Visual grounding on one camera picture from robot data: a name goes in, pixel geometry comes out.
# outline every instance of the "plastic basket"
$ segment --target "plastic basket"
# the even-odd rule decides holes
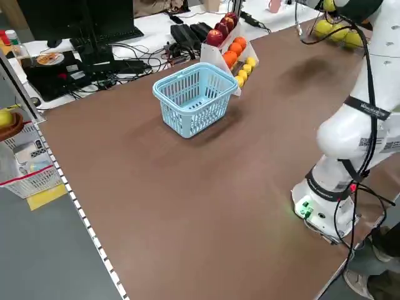
[[[160,100],[162,120],[190,138],[225,115],[237,88],[230,74],[200,62],[157,81],[152,91]]]
[[[0,142],[0,187],[10,190],[21,198],[27,198],[62,183],[53,165],[25,176],[18,171],[19,164],[14,157],[13,149],[38,139],[40,137],[34,124],[28,122],[19,134]],[[46,152],[41,155],[51,161]]]

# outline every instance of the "mouse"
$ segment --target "mouse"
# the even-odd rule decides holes
[[[47,41],[47,46],[49,48],[56,48],[61,44],[62,40],[60,39],[50,39]]]

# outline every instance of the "yellow fruit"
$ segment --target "yellow fruit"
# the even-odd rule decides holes
[[[335,3],[333,0],[324,0],[324,10],[328,12],[333,12],[336,10]]]
[[[0,110],[0,128],[10,126],[13,123],[13,115],[5,110]]]
[[[330,33],[332,31],[332,27],[333,25],[327,20],[320,20],[314,28],[314,33],[317,37],[321,38]]]
[[[360,35],[356,31],[350,31],[344,41],[346,42],[346,47],[348,48],[363,46],[363,40],[361,40]]]
[[[248,57],[246,59],[246,64],[249,64],[253,69],[256,67],[256,60],[253,57]]]
[[[237,75],[242,77],[244,82],[248,80],[248,73],[245,70],[240,70]]]
[[[244,64],[242,67],[242,70],[245,70],[247,75],[250,75],[251,73],[251,66],[249,64]]]
[[[237,84],[239,85],[239,87],[242,88],[243,84],[244,84],[244,79],[242,77],[240,77],[240,76],[236,76],[235,79],[236,79]]]
[[[334,25],[332,27],[332,31],[331,32],[333,32],[335,30],[338,30],[339,28],[342,28],[342,27],[344,27],[344,25],[336,24],[336,25]],[[333,41],[335,41],[335,42],[342,41],[348,35],[348,33],[349,33],[349,29],[348,28],[339,30],[338,32],[335,32],[334,34],[331,35],[331,39]]]

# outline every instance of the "red stripe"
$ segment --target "red stripe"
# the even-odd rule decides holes
[[[3,186],[3,185],[5,185],[5,184],[9,184],[9,183],[13,183],[14,181],[18,181],[18,180],[22,180],[22,179],[25,179],[25,178],[34,176],[34,175],[36,175],[36,174],[39,174],[40,172],[43,172],[44,170],[50,169],[51,167],[53,167],[52,164],[51,164],[50,166],[44,167],[43,169],[40,169],[40,170],[38,170],[38,171],[36,171],[36,172],[33,172],[33,173],[31,173],[31,174],[28,174],[28,175],[25,175],[25,176],[23,176],[23,177],[17,177],[17,178],[10,179],[10,180],[8,180],[8,181],[4,181],[4,182],[0,183],[0,186]]]

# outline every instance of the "yellow ball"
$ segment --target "yellow ball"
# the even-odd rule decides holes
[[[344,41],[346,42],[346,47],[348,48],[357,48],[363,46],[363,40],[356,31],[350,31]]]
[[[342,27],[344,27],[344,25],[336,24],[332,27],[331,32],[338,30],[339,28],[342,28]],[[335,42],[342,41],[348,35],[348,33],[349,33],[348,28],[339,30],[338,32],[335,32],[334,34],[331,35],[331,39]]]
[[[314,28],[314,33],[316,36],[321,38],[330,33],[332,31],[332,27],[333,25],[329,23],[327,20],[320,20]]]
[[[246,73],[247,73],[247,75],[250,75],[250,73],[251,73],[251,66],[250,66],[249,64],[245,64],[245,65],[243,65],[242,70],[245,70]]]
[[[249,64],[253,69],[256,67],[256,60],[253,57],[248,57],[246,59],[246,64]]]
[[[240,77],[240,76],[236,76],[235,79],[236,79],[237,84],[239,85],[239,87],[242,88],[243,84],[244,84],[244,79],[242,77]]]
[[[324,0],[324,10],[327,12],[333,12],[336,10],[335,3],[333,0]]]
[[[245,70],[240,70],[237,75],[242,77],[244,82],[248,80],[248,73]]]

